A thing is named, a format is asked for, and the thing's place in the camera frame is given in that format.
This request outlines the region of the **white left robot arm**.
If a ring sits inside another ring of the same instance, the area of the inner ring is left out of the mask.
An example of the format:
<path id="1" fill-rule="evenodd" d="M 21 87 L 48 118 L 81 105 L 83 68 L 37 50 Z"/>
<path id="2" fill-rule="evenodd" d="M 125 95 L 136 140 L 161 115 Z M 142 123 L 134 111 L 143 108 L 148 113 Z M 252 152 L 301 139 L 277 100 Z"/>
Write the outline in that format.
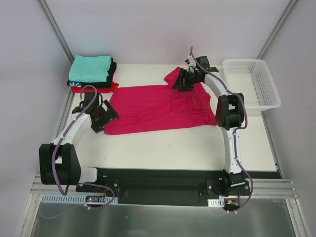
<path id="1" fill-rule="evenodd" d="M 61 134 L 39 148 L 41 182 L 45 185 L 87 183 L 93 192 L 101 191 L 104 179 L 97 175 L 96 168 L 80 164 L 76 147 L 86 131 L 98 134 L 104 131 L 106 124 L 118 117 L 118 113 L 100 93 L 85 93 Z"/>

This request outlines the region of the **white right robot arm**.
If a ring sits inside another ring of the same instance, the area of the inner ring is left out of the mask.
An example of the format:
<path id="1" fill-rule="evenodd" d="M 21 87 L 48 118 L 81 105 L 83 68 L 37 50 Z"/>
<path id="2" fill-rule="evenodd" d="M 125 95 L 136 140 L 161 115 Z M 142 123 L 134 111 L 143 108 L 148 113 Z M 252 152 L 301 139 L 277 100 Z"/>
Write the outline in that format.
<path id="1" fill-rule="evenodd" d="M 245 129 L 242 125 L 247 125 L 243 95 L 228 89 L 217 75 L 218 69 L 210 67 L 206 56 L 195 58 L 190 54 L 185 62 L 188 67 L 180 69 L 172 88 L 187 92 L 192 91 L 195 84 L 204 83 L 217 97 L 215 119 L 223 134 L 225 166 L 222 179 L 212 185 L 212 191 L 225 197 L 233 195 L 246 183 L 246 174 L 241 167 L 239 142 L 240 131 Z"/>

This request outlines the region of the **white plastic laundry basket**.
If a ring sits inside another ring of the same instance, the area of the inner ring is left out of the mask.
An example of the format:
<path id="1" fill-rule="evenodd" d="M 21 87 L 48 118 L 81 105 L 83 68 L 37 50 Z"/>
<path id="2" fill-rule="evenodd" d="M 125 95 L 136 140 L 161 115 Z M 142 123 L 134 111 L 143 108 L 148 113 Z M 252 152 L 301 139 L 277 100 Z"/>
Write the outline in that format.
<path id="1" fill-rule="evenodd" d="M 226 59 L 223 70 L 227 87 L 242 93 L 248 114 L 278 108 L 281 100 L 267 63 L 260 59 Z"/>

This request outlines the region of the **pink t shirt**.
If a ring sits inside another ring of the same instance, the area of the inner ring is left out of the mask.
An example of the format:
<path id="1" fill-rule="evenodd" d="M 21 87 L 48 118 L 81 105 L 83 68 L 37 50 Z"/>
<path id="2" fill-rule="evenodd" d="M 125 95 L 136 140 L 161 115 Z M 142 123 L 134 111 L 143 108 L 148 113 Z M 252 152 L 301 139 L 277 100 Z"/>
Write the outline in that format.
<path id="1" fill-rule="evenodd" d="M 179 73 L 180 67 L 170 72 L 164 78 L 166 85 L 118 87 L 110 104 L 119 118 L 106 124 L 104 133 L 123 135 L 216 125 L 211 96 L 200 83 L 188 92 L 172 89 Z"/>

